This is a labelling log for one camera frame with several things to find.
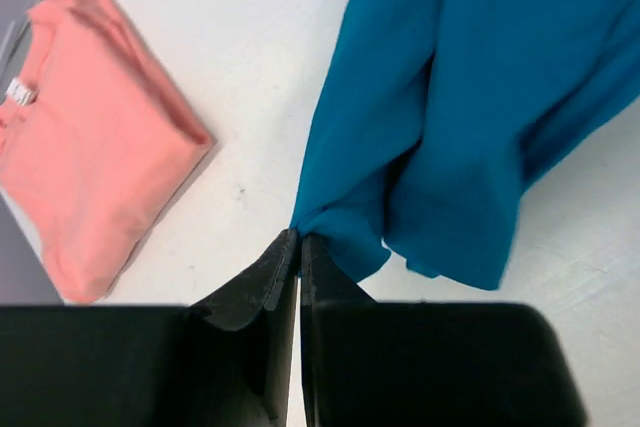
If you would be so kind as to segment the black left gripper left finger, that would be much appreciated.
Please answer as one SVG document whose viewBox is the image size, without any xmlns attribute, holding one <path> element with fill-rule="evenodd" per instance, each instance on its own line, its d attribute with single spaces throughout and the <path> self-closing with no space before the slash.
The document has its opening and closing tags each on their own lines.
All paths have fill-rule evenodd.
<svg viewBox="0 0 640 427">
<path fill-rule="evenodd" d="M 5 426 L 282 426 L 299 236 L 190 306 L 7 306 Z"/>
</svg>

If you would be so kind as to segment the teal blue t shirt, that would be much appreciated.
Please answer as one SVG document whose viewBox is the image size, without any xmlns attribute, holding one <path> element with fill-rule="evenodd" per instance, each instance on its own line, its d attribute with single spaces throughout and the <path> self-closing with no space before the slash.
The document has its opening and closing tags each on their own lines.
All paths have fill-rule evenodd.
<svg viewBox="0 0 640 427">
<path fill-rule="evenodd" d="M 524 192 L 639 94 L 639 0 L 349 0 L 291 225 L 482 290 Z"/>
</svg>

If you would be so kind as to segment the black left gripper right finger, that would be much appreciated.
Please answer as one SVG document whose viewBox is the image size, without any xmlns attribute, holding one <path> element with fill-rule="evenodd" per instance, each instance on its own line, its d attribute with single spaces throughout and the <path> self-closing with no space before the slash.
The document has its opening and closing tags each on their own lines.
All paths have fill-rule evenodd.
<svg viewBox="0 0 640 427">
<path fill-rule="evenodd" d="M 554 329 L 514 303 L 378 302 L 301 245 L 301 364 L 311 426 L 584 426 Z"/>
</svg>

